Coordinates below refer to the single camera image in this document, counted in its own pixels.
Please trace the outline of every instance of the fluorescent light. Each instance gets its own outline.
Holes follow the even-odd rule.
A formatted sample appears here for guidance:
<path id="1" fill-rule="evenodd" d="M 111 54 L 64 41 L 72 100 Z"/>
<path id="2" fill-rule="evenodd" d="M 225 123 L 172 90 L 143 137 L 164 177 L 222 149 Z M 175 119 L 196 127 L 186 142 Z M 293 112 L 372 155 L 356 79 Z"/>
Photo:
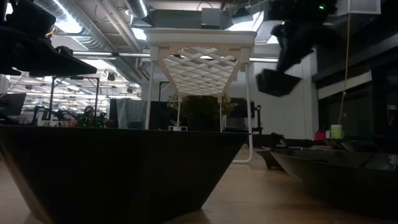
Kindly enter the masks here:
<path id="1" fill-rule="evenodd" d="M 270 62 L 270 63 L 277 63 L 277 58 L 250 58 L 250 62 Z"/>
<path id="2" fill-rule="evenodd" d="M 87 57 L 87 59 L 89 59 L 89 60 L 116 60 L 116 57 L 92 57 L 92 56 L 89 56 L 89 57 Z"/>
<path id="3" fill-rule="evenodd" d="M 12 14 L 12 6 L 11 3 L 7 3 L 6 15 Z"/>
<path id="4" fill-rule="evenodd" d="M 264 11 L 257 12 L 253 16 L 252 21 L 240 22 L 232 25 L 227 30 L 230 31 L 256 31 L 260 28 L 262 21 L 264 20 Z"/>
<path id="5" fill-rule="evenodd" d="M 138 29 L 138 28 L 131 28 L 131 29 L 137 39 L 139 39 L 139 40 L 147 39 L 147 36 L 145 35 L 145 33 L 142 29 Z"/>
<path id="6" fill-rule="evenodd" d="M 52 82 L 52 77 L 43 77 L 43 80 L 46 82 Z"/>
<path id="7" fill-rule="evenodd" d="M 70 34 L 80 33 L 83 30 L 83 28 L 79 25 L 79 23 L 77 23 L 77 21 L 72 17 L 72 15 L 69 14 L 69 12 L 57 0 L 53 1 L 66 15 L 66 19 L 63 19 L 62 21 L 57 21 L 55 25 L 66 33 Z"/>
<path id="8" fill-rule="evenodd" d="M 70 85 L 70 83 L 66 82 L 65 80 L 62 80 L 62 81 L 61 81 L 59 78 L 56 79 L 55 81 L 61 82 L 62 84 L 65 84 L 65 85 Z"/>
<path id="9" fill-rule="evenodd" d="M 75 86 L 67 86 L 68 89 L 71 89 L 73 91 L 80 91 L 80 89 L 78 87 Z"/>
<path id="10" fill-rule="evenodd" d="M 267 44 L 279 44 L 278 38 L 274 35 L 267 41 Z"/>
<path id="11" fill-rule="evenodd" d="M 77 56 L 112 56 L 110 52 L 74 52 L 73 55 Z"/>
<path id="12" fill-rule="evenodd" d="M 90 93 L 92 95 L 95 95 L 95 93 L 93 93 L 92 91 L 88 91 L 88 90 L 85 90 L 85 89 L 81 89 L 81 90 L 85 91 L 86 93 Z"/>

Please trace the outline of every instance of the wooden floor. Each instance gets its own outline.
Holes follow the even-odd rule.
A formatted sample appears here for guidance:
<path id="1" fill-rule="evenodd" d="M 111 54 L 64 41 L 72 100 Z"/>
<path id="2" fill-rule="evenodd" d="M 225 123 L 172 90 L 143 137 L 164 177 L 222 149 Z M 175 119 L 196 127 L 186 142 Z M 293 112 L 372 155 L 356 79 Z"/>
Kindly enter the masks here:
<path id="1" fill-rule="evenodd" d="M 248 156 L 247 150 L 238 154 Z M 6 166 L 0 161 L 0 223 L 41 224 L 31 217 Z M 201 211 L 168 224 L 398 223 L 380 221 L 329 207 L 308 196 L 285 172 L 267 170 L 254 154 L 249 164 L 232 164 Z"/>

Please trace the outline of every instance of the black tray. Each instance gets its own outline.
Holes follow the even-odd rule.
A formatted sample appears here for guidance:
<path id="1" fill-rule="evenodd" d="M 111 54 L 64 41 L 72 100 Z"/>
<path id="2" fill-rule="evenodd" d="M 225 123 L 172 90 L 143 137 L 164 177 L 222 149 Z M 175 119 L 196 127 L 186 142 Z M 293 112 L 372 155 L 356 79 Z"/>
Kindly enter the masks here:
<path id="1" fill-rule="evenodd" d="M 271 154 L 314 197 L 365 215 L 397 218 L 397 155 L 284 149 Z"/>
<path id="2" fill-rule="evenodd" d="M 246 134 L 0 127 L 0 152 L 44 223 L 162 223 L 201 209 Z"/>
<path id="3" fill-rule="evenodd" d="M 281 139 L 280 143 L 287 147 L 310 148 L 312 146 L 326 146 L 326 143 L 323 140 L 310 139 Z"/>

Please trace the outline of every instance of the white table leg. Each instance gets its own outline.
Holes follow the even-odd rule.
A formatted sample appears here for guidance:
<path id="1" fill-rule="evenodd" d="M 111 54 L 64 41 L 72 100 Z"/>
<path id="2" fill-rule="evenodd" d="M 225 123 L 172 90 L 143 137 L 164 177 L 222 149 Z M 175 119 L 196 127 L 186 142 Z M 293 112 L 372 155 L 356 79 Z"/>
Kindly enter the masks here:
<path id="1" fill-rule="evenodd" d="M 180 110 L 181 110 L 182 97 L 178 96 L 178 115 L 177 115 L 177 127 L 180 126 Z"/>
<path id="2" fill-rule="evenodd" d="M 218 97 L 218 102 L 220 103 L 220 132 L 223 132 L 223 112 L 222 112 L 222 102 L 223 102 L 223 97 L 219 96 Z"/>
<path id="3" fill-rule="evenodd" d="M 249 65 L 245 65 L 246 72 L 246 101 L 248 106 L 248 128 L 249 128 L 249 158 L 243 161 L 234 160 L 232 163 L 249 163 L 253 158 L 253 132 L 251 127 L 251 107 L 250 107 L 250 84 L 249 84 Z"/>
<path id="4" fill-rule="evenodd" d="M 149 90 L 148 90 L 148 101 L 147 101 L 147 118 L 145 120 L 145 129 L 149 129 L 149 119 L 150 119 L 150 103 L 152 99 L 152 86 L 154 84 L 154 68 L 155 63 L 152 62 L 150 65 L 150 74 L 149 74 Z"/>

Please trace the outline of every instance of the potted plant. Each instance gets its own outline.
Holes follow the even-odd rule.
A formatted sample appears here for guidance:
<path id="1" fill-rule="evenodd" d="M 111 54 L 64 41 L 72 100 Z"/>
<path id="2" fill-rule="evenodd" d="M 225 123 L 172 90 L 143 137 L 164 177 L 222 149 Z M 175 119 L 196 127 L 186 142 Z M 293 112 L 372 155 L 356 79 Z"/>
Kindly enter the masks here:
<path id="1" fill-rule="evenodd" d="M 174 95 L 167 104 L 173 110 L 178 110 L 178 95 Z M 225 93 L 221 102 L 221 114 L 230 114 L 235 110 Z M 190 131 L 220 131 L 220 104 L 214 96 L 184 96 L 181 102 L 180 116 L 188 119 Z"/>

